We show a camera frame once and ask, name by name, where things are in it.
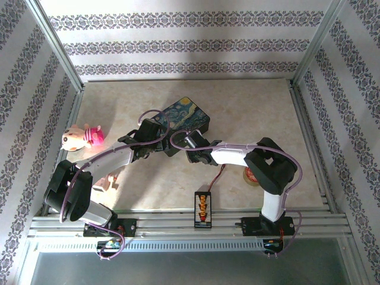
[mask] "wire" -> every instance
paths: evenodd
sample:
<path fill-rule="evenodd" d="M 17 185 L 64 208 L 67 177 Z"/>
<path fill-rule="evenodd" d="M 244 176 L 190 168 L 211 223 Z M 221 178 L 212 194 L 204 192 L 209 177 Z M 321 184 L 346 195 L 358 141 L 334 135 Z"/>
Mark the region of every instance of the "wire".
<path fill-rule="evenodd" d="M 223 170 L 224 170 L 224 168 L 226 167 L 226 165 L 225 164 L 223 164 L 222 166 L 221 166 L 221 168 L 220 168 L 220 171 L 219 171 L 219 173 L 218 173 L 218 175 L 217 176 L 215 176 L 215 178 L 214 178 L 214 180 L 210 183 L 210 186 L 208 187 L 208 192 L 210 192 L 211 191 L 211 187 L 213 187 L 213 184 L 214 184 L 214 182 L 216 181 L 216 179 L 218 179 L 219 178 L 219 176 L 221 175 L 221 173 L 223 172 Z"/>
<path fill-rule="evenodd" d="M 284 198 L 282 200 L 282 203 L 281 203 L 281 207 L 282 209 L 285 208 L 285 201 L 286 201 L 286 198 L 288 196 L 288 193 L 294 188 L 296 187 L 299 182 L 302 180 L 302 176 L 303 176 L 303 172 L 302 172 L 302 167 L 301 165 L 299 164 L 299 162 L 291 155 L 281 151 L 281 150 L 278 150 L 276 148 L 271 148 L 271 147 L 263 147 L 261 145 L 243 145 L 243 144 L 221 144 L 221 145 L 216 145 L 216 146 L 213 146 L 213 147 L 196 147 L 196 148 L 185 148 L 185 147 L 180 147 L 179 145 L 175 144 L 173 142 L 173 138 L 180 134 L 180 133 L 183 133 L 185 132 L 186 134 L 189 134 L 188 131 L 184 131 L 184 130 L 181 130 L 181 131 L 176 131 L 171 137 L 170 137 L 170 143 L 172 144 L 173 147 L 175 148 L 178 148 L 179 150 L 185 150 L 185 151 L 199 151 L 199 150 L 219 150 L 219 149 L 240 149 L 240 150 L 254 150 L 255 148 L 258 148 L 260 150 L 267 150 L 267 151 L 272 151 L 273 153 L 278 153 L 278 154 L 281 154 L 283 155 L 284 157 L 290 159 L 298 168 L 298 171 L 299 171 L 299 176 L 298 176 L 298 179 L 291 185 L 289 186 L 285 191 L 284 191 Z"/>
<path fill-rule="evenodd" d="M 164 113 L 162 112 L 161 110 L 155 110 L 155 109 L 152 109 L 152 110 L 148 110 L 146 112 L 144 112 L 139 118 L 138 118 L 138 124 L 141 125 L 141 118 L 143 116 L 145 116 L 147 113 L 150 113 L 150 112 L 159 112 L 161 113 L 162 115 L 164 115 L 165 119 L 166 119 L 166 122 L 167 122 L 167 128 L 166 128 L 166 132 L 164 133 L 164 135 L 162 137 L 159 137 L 158 139 L 154 140 L 154 141 L 147 141 L 147 142 L 136 142 L 136 143 L 133 143 L 133 144 L 126 144 L 126 145 L 122 145 L 120 147 L 116 147 L 115 149 L 111 149 L 111 150 L 108 150 L 108 151 L 105 151 L 104 153 L 100 153 L 98 154 L 97 156 L 93 157 L 89 162 L 86 162 L 81 168 L 79 168 L 79 170 L 76 172 L 76 174 L 74 175 L 74 177 L 72 178 L 71 182 L 70 182 L 70 185 L 69 187 L 67 188 L 67 191 L 66 191 L 66 195 L 64 197 L 64 201 L 62 203 L 62 207 L 61 207 L 61 212 L 59 213 L 59 222 L 60 223 L 63 223 L 66 219 L 64 218 L 64 215 L 65 215 L 65 209 L 66 209 L 66 206 L 67 206 L 67 202 L 68 202 L 68 198 L 70 197 L 70 194 L 71 194 L 71 191 L 72 191 L 72 188 L 74 187 L 74 184 L 75 182 L 77 181 L 77 178 L 79 176 L 79 174 L 86 168 L 86 167 L 89 167 L 89 165 L 93 162 L 95 162 L 96 160 L 102 158 L 103 156 L 106 156 L 110 153 L 113 153 L 113 152 L 116 152 L 118 150 L 122 150 L 124 148 L 128 148 L 128 147 L 135 147 L 137 145 L 148 145 L 148 144 L 155 144 L 161 140 L 164 139 L 164 137 L 166 137 L 169 133 L 169 126 L 170 126 L 170 121 L 169 121 L 169 117 Z"/>
<path fill-rule="evenodd" d="M 116 252 L 115 252 L 113 255 L 111 255 L 111 256 L 103 256 L 102 253 L 103 253 L 104 250 L 106 249 L 106 247 L 104 246 L 104 247 L 102 247 L 102 248 L 100 249 L 99 254 L 98 254 L 98 255 L 100 256 L 100 259 L 111 260 L 112 258 L 117 257 L 117 256 L 118 256 L 118 255 L 124 250 L 124 247 L 125 247 L 125 239 L 124 239 L 123 234 L 121 234 L 121 233 L 119 233 L 119 232 L 117 232 L 117 231 L 115 231 L 115 230 L 107 229 L 106 227 L 98 226 L 97 224 L 93 224 L 93 223 L 88 223 L 88 224 L 89 224 L 90 226 L 96 227 L 96 228 L 98 228 L 98 229 L 100 229 L 100 230 L 105 230 L 105 231 L 107 231 L 107 232 L 114 233 L 114 234 L 120 236 L 120 238 L 121 238 L 121 245 L 120 245 L 120 247 L 119 247 L 119 250 L 116 251 Z"/>

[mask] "small box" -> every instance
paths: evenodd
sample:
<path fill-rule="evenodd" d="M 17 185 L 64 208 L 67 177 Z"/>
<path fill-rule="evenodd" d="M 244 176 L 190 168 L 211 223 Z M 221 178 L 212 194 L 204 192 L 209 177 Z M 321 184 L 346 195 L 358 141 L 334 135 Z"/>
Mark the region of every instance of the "small box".
<path fill-rule="evenodd" d="M 211 219 L 211 192 L 196 192 L 194 196 L 194 227 L 210 229 Z"/>
<path fill-rule="evenodd" d="M 194 131 L 199 129 L 199 131 L 204 134 L 208 131 L 208 126 L 210 124 L 210 117 L 206 115 L 192 100 L 188 97 L 184 97 L 178 100 L 176 103 L 172 104 L 163 111 L 170 121 L 171 130 L 169 131 L 168 137 L 170 138 L 176 131 L 186 130 Z M 167 128 L 167 122 L 165 117 L 159 113 L 152 119 L 161 123 L 164 127 Z M 184 141 L 186 134 L 178 134 L 174 143 L 184 147 L 186 142 Z M 165 153 L 167 156 L 174 156 L 179 150 L 177 148 L 169 146 L 169 150 L 166 150 Z"/>

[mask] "pink plush toy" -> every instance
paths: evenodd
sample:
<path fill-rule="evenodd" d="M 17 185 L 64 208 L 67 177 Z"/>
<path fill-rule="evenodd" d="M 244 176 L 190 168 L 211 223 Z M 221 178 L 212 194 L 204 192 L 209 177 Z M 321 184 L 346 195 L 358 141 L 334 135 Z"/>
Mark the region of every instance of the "pink plush toy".
<path fill-rule="evenodd" d="M 79 150 L 83 147 L 91 148 L 92 145 L 102 145 L 104 141 L 103 132 L 100 126 L 90 128 L 85 123 L 84 130 L 79 129 L 77 125 L 66 129 L 62 135 L 62 148 L 67 151 Z"/>

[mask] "striped wallpaper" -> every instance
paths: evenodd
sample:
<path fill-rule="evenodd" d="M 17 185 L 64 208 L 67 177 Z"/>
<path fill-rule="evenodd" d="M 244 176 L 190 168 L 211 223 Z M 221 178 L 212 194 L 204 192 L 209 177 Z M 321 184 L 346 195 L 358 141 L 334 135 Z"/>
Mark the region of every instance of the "striped wallpaper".
<path fill-rule="evenodd" d="M 41 0 L 86 82 L 291 79 L 331 0 L 77 2 Z"/>
<path fill-rule="evenodd" d="M 13 284 L 76 91 L 23 0 L 0 0 L 0 284 Z"/>
<path fill-rule="evenodd" d="M 379 1 L 346 1 L 299 86 L 371 284 L 380 284 L 379 23 Z"/>

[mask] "floral wallpaper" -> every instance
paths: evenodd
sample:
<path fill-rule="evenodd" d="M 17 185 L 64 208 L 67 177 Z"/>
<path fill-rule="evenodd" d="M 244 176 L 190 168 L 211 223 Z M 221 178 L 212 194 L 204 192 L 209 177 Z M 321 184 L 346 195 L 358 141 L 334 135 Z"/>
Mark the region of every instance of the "floral wallpaper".
<path fill-rule="evenodd" d="M 0 284 L 13 284 L 76 91 L 26 3 L 0 11 Z"/>
<path fill-rule="evenodd" d="M 104 7 L 71 1 L 41 4 L 85 82 L 291 79 L 330 4 L 111 0 Z"/>
<path fill-rule="evenodd" d="M 346 1 L 299 85 L 339 210 L 380 284 L 380 46 L 376 1 Z"/>

